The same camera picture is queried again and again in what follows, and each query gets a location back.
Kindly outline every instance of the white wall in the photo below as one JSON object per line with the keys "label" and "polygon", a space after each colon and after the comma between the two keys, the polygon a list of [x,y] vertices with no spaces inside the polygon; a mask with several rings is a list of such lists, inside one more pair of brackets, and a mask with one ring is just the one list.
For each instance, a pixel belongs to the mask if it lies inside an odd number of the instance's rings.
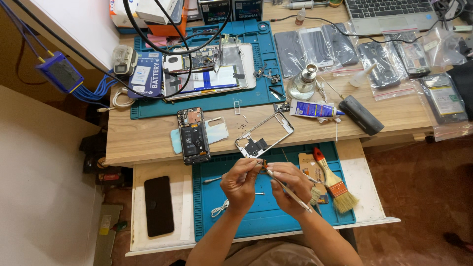
{"label": "white wall", "polygon": [[78,147],[99,127],[0,95],[0,266],[92,265],[102,197]]}
{"label": "white wall", "polygon": [[[109,0],[20,0],[35,16],[104,70],[112,68],[112,51],[120,34],[110,19]],[[7,5],[50,42],[69,54],[87,69],[93,67],[62,45],[34,22],[11,0]]]}

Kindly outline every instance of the black soldering handle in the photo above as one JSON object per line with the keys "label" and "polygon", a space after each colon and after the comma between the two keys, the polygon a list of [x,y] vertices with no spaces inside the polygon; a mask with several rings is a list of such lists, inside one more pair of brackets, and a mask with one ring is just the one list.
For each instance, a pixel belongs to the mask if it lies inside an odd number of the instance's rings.
{"label": "black soldering handle", "polygon": [[370,136],[380,132],[384,128],[384,125],[352,95],[349,95],[341,101],[338,107]]}

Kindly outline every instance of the b-7000 glue tube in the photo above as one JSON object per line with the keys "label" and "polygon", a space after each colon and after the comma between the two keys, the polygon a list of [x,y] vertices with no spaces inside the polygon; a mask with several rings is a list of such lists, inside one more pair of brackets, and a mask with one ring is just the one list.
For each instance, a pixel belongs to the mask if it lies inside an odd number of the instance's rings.
{"label": "b-7000 glue tube", "polygon": [[289,111],[289,114],[313,118],[333,118],[337,115],[344,115],[345,113],[338,111],[337,108],[330,105],[316,104],[293,99],[291,102],[291,110]]}

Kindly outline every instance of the blue repair mat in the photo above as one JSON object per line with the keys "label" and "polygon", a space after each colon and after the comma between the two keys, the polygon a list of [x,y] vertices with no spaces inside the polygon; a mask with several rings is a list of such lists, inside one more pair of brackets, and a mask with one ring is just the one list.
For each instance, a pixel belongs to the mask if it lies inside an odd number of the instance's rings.
{"label": "blue repair mat", "polygon": [[[330,170],[345,181],[334,142],[298,145],[283,149],[288,161],[299,167],[298,155],[300,153],[312,153],[314,147],[319,148],[324,154]],[[215,208],[221,207],[227,199],[220,188],[220,181],[208,184],[202,184],[202,182],[222,176],[240,158],[243,158],[241,153],[216,155],[212,156],[209,162],[192,166],[196,241],[199,241],[209,231],[224,211],[215,218],[211,217],[210,212]],[[261,158],[266,159],[266,162],[286,162],[286,157],[284,157],[281,148],[273,148],[267,151]],[[268,175],[258,175],[255,190],[256,192],[264,192],[265,195],[255,195],[253,206],[243,218],[236,231],[235,238],[301,230],[299,223],[289,214],[283,212],[277,205],[276,199],[272,195],[270,179],[271,177]],[[320,204],[320,209],[323,218],[331,225],[356,222],[353,210],[343,214],[336,212],[333,208],[331,197],[329,197],[328,204]]]}
{"label": "blue repair mat", "polygon": [[[186,32],[188,35],[192,35],[202,33],[203,31],[217,29],[221,26],[222,23],[219,25],[188,27]],[[264,66],[264,63],[266,63],[266,69],[264,71],[266,75],[269,74],[269,70],[271,70],[272,76],[276,74],[281,76],[276,45],[274,44],[269,21],[257,22],[255,19],[251,19],[228,22],[221,33],[231,34],[233,36],[247,33],[240,36],[239,39],[242,43],[250,43],[253,46],[255,70],[259,70]],[[187,43],[189,46],[202,45],[210,39],[210,37],[210,35],[195,36],[190,38]],[[218,44],[218,39],[209,43],[209,45]],[[135,37],[134,49],[137,52],[153,51],[152,48],[146,48],[144,41],[139,36]],[[277,99],[270,94],[268,89],[269,86],[283,95],[286,95],[282,80],[276,84],[271,84],[270,79],[260,77],[256,79],[256,87],[253,89],[240,89],[207,96],[192,97],[189,99],[180,99],[174,103],[165,102],[163,100],[141,99],[131,106],[130,119],[175,115],[180,110],[196,106],[202,107],[204,111],[233,108],[233,103],[236,101],[240,102],[240,107],[283,102],[285,100],[284,97],[279,96],[280,99]]]}

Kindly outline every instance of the hand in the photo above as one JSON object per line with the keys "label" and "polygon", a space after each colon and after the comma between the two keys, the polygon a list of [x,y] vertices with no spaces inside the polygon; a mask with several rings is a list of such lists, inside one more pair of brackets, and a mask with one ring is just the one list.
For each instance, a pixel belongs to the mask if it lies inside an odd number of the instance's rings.
{"label": "hand", "polygon": [[226,212],[244,216],[250,210],[254,202],[254,182],[262,161],[256,158],[239,159],[228,173],[222,175],[220,187],[230,202]]}
{"label": "hand", "polygon": [[[310,206],[309,201],[312,198],[310,190],[314,184],[302,173],[299,168],[290,162],[268,163],[268,169],[273,172],[275,178],[285,182],[304,203]],[[272,194],[276,198],[279,208],[299,220],[308,213],[293,198],[284,192],[281,185],[276,180],[271,180]]]}

